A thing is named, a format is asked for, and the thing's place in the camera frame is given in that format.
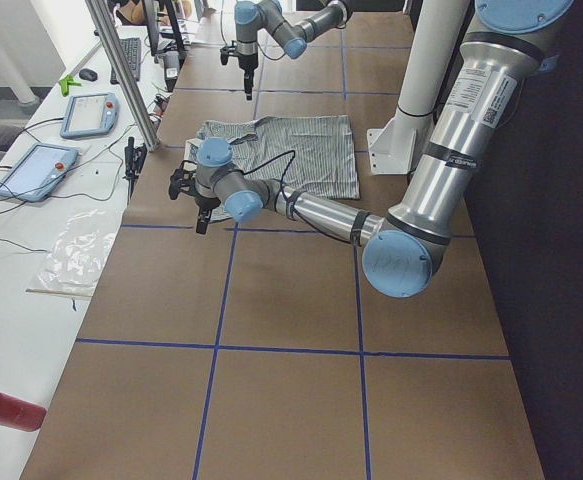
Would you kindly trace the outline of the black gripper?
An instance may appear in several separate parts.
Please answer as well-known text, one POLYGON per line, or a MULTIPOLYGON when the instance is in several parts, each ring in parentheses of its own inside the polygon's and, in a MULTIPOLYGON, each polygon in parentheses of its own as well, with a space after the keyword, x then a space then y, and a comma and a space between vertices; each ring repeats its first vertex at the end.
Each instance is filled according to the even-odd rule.
POLYGON ((256 43, 231 43, 220 49, 222 65, 228 63, 229 58, 236 58, 240 69, 244 72, 243 86, 247 101, 253 100, 254 75, 257 69, 256 43))
POLYGON ((200 185, 196 179, 194 170, 185 167, 192 161, 183 160, 170 176, 168 195, 171 200, 176 200, 180 194, 191 196, 198 206, 195 232, 205 235, 212 216, 212 212, 219 206, 219 198, 207 187, 200 185))

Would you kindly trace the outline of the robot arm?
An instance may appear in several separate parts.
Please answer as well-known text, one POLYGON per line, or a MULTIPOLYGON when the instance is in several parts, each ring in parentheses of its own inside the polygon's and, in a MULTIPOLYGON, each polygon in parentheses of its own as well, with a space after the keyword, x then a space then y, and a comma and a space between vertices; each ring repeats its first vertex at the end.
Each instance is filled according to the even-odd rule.
POLYGON ((169 195, 191 196, 196 230, 223 207, 245 223, 269 209, 362 248, 368 282, 395 298, 422 292, 451 240, 450 220, 516 87, 541 72, 567 1, 426 1, 394 117, 367 133, 380 170, 410 173, 384 217, 316 197, 236 166, 230 143, 205 139, 195 167, 177 168, 169 195))
POLYGON ((220 49, 220 61, 230 57, 243 70, 247 101, 252 100, 255 71, 259 65, 258 34, 266 30, 291 59, 300 57, 317 37, 333 28, 345 27, 353 14, 353 1, 325 1, 324 7, 292 25, 283 15, 279 1, 238 1, 234 8, 236 39, 220 49))

